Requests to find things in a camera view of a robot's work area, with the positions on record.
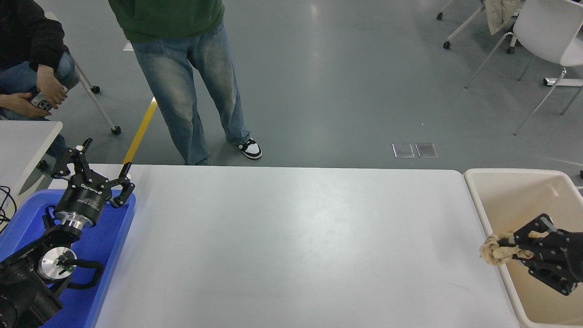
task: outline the yellow floor line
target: yellow floor line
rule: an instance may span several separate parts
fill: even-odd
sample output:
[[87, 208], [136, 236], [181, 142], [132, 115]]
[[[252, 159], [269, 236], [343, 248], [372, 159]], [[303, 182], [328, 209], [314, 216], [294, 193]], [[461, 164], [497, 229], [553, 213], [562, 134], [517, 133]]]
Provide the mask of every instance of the yellow floor line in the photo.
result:
[[134, 156], [136, 155], [136, 151], [138, 151], [138, 147], [140, 146], [140, 142], [142, 142], [142, 138], [143, 138], [144, 134], [146, 133], [146, 129], [147, 129], [148, 125], [150, 124], [150, 120], [152, 119], [152, 116], [154, 115], [154, 111], [155, 111], [157, 106], [158, 106], [158, 102], [156, 102], [156, 98], [152, 98], [152, 102], [150, 103], [150, 106], [147, 108], [146, 115], [144, 115], [144, 118], [142, 119], [142, 122], [140, 123], [140, 127], [138, 128], [138, 132], [136, 132], [136, 135], [134, 136], [134, 140], [132, 141], [132, 144], [129, 146], [128, 152], [125, 154], [125, 157], [124, 157], [122, 164], [125, 164], [127, 162], [131, 162], [134, 159]]

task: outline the beige plastic bin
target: beige plastic bin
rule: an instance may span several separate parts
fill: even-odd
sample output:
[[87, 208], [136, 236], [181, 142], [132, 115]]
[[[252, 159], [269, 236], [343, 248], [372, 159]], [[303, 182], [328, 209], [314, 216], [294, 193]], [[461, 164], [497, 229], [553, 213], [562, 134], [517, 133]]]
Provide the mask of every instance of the beige plastic bin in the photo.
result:
[[[471, 169], [464, 177], [487, 235], [514, 232], [541, 213], [557, 228], [583, 232], [583, 197], [563, 172]], [[523, 327], [583, 327], [583, 283], [563, 296], [530, 276], [518, 261], [498, 269]]]

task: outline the black cable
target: black cable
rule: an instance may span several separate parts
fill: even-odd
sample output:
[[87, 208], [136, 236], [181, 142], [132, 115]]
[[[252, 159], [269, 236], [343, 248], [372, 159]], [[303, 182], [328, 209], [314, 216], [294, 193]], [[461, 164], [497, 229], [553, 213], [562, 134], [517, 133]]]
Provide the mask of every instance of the black cable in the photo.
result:
[[[4, 197], [4, 199], [2, 200], [2, 204], [0, 204], [0, 222], [10, 222], [10, 218], [6, 215], [6, 211], [4, 210], [4, 205], [6, 204], [6, 201], [8, 201], [8, 199], [11, 200], [12, 205], [14, 205], [14, 212], [16, 212], [17, 206], [16, 206], [16, 201], [14, 200], [14, 197], [12, 197], [12, 195], [10, 195], [10, 187], [8, 186], [0, 186], [0, 190], [2, 190], [6, 196]], [[8, 226], [8, 224], [6, 224], [2, 230], [0, 230], [0, 233], [4, 232], [4, 230], [6, 229], [6, 227]]]

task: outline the black and white sneaker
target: black and white sneaker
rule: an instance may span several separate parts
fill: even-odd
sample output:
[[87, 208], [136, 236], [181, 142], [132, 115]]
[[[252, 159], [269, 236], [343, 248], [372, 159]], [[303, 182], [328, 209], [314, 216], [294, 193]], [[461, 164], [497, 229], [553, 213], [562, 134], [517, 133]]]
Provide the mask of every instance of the black and white sneaker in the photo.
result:
[[241, 152], [243, 152], [243, 155], [251, 159], [259, 159], [261, 155], [263, 155], [261, 153], [261, 148], [259, 147], [257, 142], [255, 142], [255, 140], [253, 140], [252, 138], [249, 138], [247, 142], [245, 142], [242, 145], [239, 145], [238, 147], [241, 150]]

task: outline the blue plastic bin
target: blue plastic bin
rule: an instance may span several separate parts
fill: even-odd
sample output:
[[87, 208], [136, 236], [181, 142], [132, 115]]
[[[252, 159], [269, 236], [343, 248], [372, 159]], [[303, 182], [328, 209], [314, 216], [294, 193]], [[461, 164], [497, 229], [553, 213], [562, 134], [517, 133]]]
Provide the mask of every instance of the blue plastic bin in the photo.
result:
[[[48, 205], [56, 205], [64, 190], [41, 190], [27, 198], [14, 214], [6, 230], [0, 235], [0, 260], [41, 237], [44, 232], [42, 216]], [[119, 195], [113, 190], [113, 197]], [[134, 218], [136, 198], [132, 194], [127, 203], [114, 209], [109, 203], [103, 209], [97, 225], [83, 230], [81, 240], [71, 247], [77, 258], [99, 261], [104, 272], [99, 285], [87, 290], [66, 289], [59, 297], [64, 308], [43, 327], [93, 328], [106, 296], [115, 265]], [[87, 283], [93, 270], [77, 268], [73, 282]]]

